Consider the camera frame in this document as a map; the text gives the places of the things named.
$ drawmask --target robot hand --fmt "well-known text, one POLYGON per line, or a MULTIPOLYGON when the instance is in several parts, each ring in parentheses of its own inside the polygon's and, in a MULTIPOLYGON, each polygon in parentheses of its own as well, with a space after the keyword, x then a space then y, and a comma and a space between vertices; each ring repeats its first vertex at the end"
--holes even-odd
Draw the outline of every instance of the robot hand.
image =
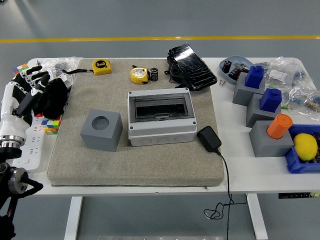
POLYGON ((42 66, 24 70, 10 81, 4 90, 0 122, 0 163, 20 158, 20 149, 26 142, 26 130, 32 124, 32 107, 41 97, 49 82, 42 66))

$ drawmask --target orange cap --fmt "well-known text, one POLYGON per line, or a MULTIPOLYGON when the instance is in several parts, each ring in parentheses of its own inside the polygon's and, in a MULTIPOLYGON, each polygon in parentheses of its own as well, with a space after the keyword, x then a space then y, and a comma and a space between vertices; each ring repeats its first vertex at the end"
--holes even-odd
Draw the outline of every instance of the orange cap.
POLYGON ((278 114, 267 128, 266 133, 273 139, 280 139, 293 123, 288 115, 278 114))

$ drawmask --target yellow lemon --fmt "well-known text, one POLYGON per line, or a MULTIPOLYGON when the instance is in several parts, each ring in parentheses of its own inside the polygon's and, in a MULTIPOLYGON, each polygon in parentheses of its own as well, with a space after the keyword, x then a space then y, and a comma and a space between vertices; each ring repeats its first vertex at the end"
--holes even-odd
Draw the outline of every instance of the yellow lemon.
POLYGON ((300 133, 293 139, 294 148, 302 161, 310 161, 318 151, 316 139, 310 134, 300 133))

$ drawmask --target gray floor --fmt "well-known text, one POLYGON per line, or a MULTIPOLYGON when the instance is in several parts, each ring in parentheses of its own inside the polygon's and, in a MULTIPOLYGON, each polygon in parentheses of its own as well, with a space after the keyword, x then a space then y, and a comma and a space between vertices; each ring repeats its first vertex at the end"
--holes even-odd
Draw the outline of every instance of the gray floor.
MULTIPOLYGON (((318 1, 5 0, 0 40, 159 36, 319 35, 318 1)), ((319 39, 150 40, 0 43, 0 96, 12 68, 33 58, 166 57, 188 42, 200 57, 295 57, 320 88, 319 39)), ((269 239, 319 239, 319 198, 279 200, 260 194, 269 239)), ((226 218, 207 220, 224 195, 90 197, 78 239, 102 235, 226 236, 226 218)), ((18 203, 15 239, 63 239, 70 198, 29 197, 18 203)), ((246 205, 232 206, 230 239, 254 239, 246 205)))

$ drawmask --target yellow floor line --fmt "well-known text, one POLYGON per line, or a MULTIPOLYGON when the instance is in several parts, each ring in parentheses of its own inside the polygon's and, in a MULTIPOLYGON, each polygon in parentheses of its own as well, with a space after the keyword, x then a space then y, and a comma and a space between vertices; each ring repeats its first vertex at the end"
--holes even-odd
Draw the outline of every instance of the yellow floor line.
POLYGON ((320 39, 320 35, 257 35, 257 36, 129 36, 129 37, 69 37, 0 39, 0 44, 48 42, 112 42, 112 41, 166 41, 166 40, 294 40, 320 39))

